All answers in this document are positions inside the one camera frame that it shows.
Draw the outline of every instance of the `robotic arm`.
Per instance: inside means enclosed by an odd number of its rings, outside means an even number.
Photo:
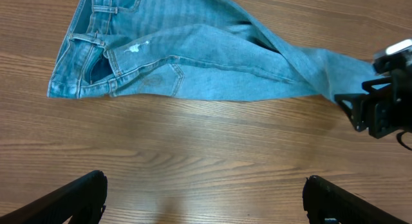
[[[363,82],[368,94],[335,95],[335,101],[356,131],[368,129],[369,135],[382,138],[401,129],[397,140],[412,151],[402,141],[403,134],[412,132],[412,39],[376,53],[373,67],[385,77]]]

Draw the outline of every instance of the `blue denim jeans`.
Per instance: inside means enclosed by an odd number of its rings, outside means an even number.
[[[80,0],[48,96],[332,100],[375,78],[366,62],[288,44],[231,0]]]

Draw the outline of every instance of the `jeans pocket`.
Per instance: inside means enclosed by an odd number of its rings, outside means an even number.
[[[161,64],[149,69],[132,71],[123,75],[114,96],[138,93],[173,97],[179,92],[184,79],[183,71],[177,64]]]
[[[113,0],[113,6],[123,12],[134,12],[139,7],[141,0]]]

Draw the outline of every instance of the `wood grain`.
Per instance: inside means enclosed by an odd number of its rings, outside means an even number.
[[[308,223],[312,174],[412,222],[411,153],[321,97],[46,98],[77,1],[0,0],[0,215],[100,169],[101,223]],[[412,30],[412,0],[235,1],[293,44],[360,59]]]

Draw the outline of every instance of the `jeans seam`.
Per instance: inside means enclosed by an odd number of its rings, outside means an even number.
[[[176,96],[176,94],[179,92],[180,87],[182,86],[183,80],[185,78],[185,74],[183,73],[182,69],[177,65],[177,64],[171,64],[173,71],[177,75],[177,81],[175,82],[176,85],[174,86],[173,92],[172,92],[172,97]]]
[[[92,27],[95,25],[95,11],[93,10],[93,6],[95,6],[95,1],[91,0],[91,15],[90,15],[90,20],[89,20],[89,26],[88,29],[86,30],[86,33],[89,33]]]
[[[113,4],[113,0],[110,0],[110,7],[112,6],[112,4]],[[108,34],[108,32],[109,32],[109,25],[110,25],[110,21],[111,21],[111,16],[112,16],[112,14],[109,14],[109,20],[108,20],[108,27],[106,28],[106,32],[105,32],[105,34],[107,35]]]
[[[121,76],[122,72],[120,71],[120,68],[118,67],[115,53],[112,51],[109,51],[108,57],[111,58],[111,61],[113,61],[114,63],[115,72],[113,72],[113,74],[115,75],[115,77]]]
[[[54,67],[54,70],[53,70],[53,73],[52,73],[52,75],[51,75],[51,77],[50,77],[50,82],[54,82],[53,80],[54,80],[54,77],[56,76],[56,71],[57,71],[57,69],[60,67],[61,62],[62,62],[63,59],[67,56],[67,53],[69,52],[69,50],[70,50],[70,48],[71,48],[71,41],[70,41],[68,38],[66,39],[66,41],[68,42],[68,46],[67,46],[67,48],[66,48],[66,51],[64,51],[64,53],[62,54],[61,58],[60,58],[60,59],[57,61],[57,63],[56,63],[56,65],[55,65],[55,67]],[[51,88],[52,88],[52,84],[49,83],[48,96],[50,96]]]
[[[162,59],[159,59],[159,60],[157,60],[157,61],[154,61],[154,62],[152,62],[152,63],[150,63],[150,64],[146,64],[146,65],[144,65],[144,66],[149,66],[149,65],[155,64],[156,62],[159,62],[159,61],[161,61],[161,60],[170,59],[170,58],[175,58],[175,57],[176,57],[175,55],[169,55],[169,56],[167,56],[167,57],[164,57],[164,58],[162,58]],[[191,58],[188,58],[188,57],[179,57],[179,58],[189,59],[189,60],[194,61],[194,62],[200,62],[200,63],[206,63],[206,64],[215,64],[215,65],[217,65],[217,66],[224,66],[224,67],[233,67],[233,68],[235,68],[235,67],[247,68],[247,67],[248,67],[248,66],[228,66],[228,65],[218,64],[218,63],[214,63],[214,62],[205,62],[205,61],[194,60],[194,59],[191,59]],[[132,73],[132,72],[134,72],[135,70],[138,70],[138,69],[141,68],[141,67],[142,67],[142,66],[139,66],[139,67],[137,67],[136,69],[133,69],[133,70],[127,72],[127,73],[123,73],[122,76],[127,76],[129,73]],[[267,71],[267,70],[264,70],[264,69],[262,69],[262,68],[258,68],[258,67],[250,67],[250,68],[259,69],[259,70],[261,70],[261,71],[264,71],[265,73],[267,73],[267,74],[269,74],[269,75],[271,75],[271,76],[273,76],[273,77],[275,77],[275,78],[278,78],[279,80],[282,80],[282,81],[298,82],[298,81],[295,81],[295,80],[292,80],[292,79],[280,77],[280,76],[275,75],[275,74],[273,74],[273,73],[271,73],[271,72],[269,72],[269,71]]]
[[[86,64],[87,64],[87,62],[89,61],[89,58],[90,58],[90,55],[91,55],[91,51],[93,50],[94,47],[95,47],[94,45],[91,45],[91,46],[90,46],[88,55],[87,55],[86,59],[84,60],[83,65],[82,65],[82,67],[81,67],[80,75],[79,75],[79,78],[77,79],[76,98],[80,98],[80,89],[81,89],[81,86],[80,86],[80,85],[81,85],[81,83],[82,83],[83,74],[85,73]]]

